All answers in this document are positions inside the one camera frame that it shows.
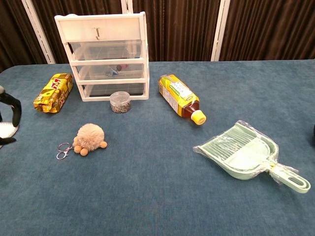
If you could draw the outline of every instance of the dustpan handle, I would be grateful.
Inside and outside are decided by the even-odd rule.
[[[311,184],[306,179],[285,166],[276,165],[269,170],[269,174],[299,193],[307,193],[311,188]]]

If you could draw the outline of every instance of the plastic bottle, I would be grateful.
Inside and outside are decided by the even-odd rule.
[[[199,109],[199,98],[175,75],[160,77],[159,92],[179,116],[191,118],[198,125],[206,121]]]

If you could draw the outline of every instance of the black object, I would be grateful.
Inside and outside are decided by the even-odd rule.
[[[12,118],[12,124],[14,127],[18,126],[21,120],[22,115],[22,107],[21,102],[11,96],[10,94],[6,93],[4,88],[0,86],[0,102],[10,105],[11,109],[13,111],[13,118]],[[12,142],[15,142],[16,139],[14,138],[0,138],[0,145],[9,144]]]
[[[121,66],[121,65],[117,65],[117,66],[116,66],[116,69],[117,69],[118,71],[121,71],[121,70],[122,70],[122,66]]]

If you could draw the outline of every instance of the transparent drawer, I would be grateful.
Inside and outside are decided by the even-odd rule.
[[[76,66],[80,80],[143,78],[143,64]]]
[[[141,57],[141,40],[69,43],[75,60]]]
[[[125,91],[131,96],[143,95],[143,83],[109,84],[109,85],[83,85],[87,97],[110,96],[114,92]]]

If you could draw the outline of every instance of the yellow snack bag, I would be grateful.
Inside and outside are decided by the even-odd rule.
[[[35,109],[45,113],[59,112],[72,86],[71,74],[55,74],[34,100]]]

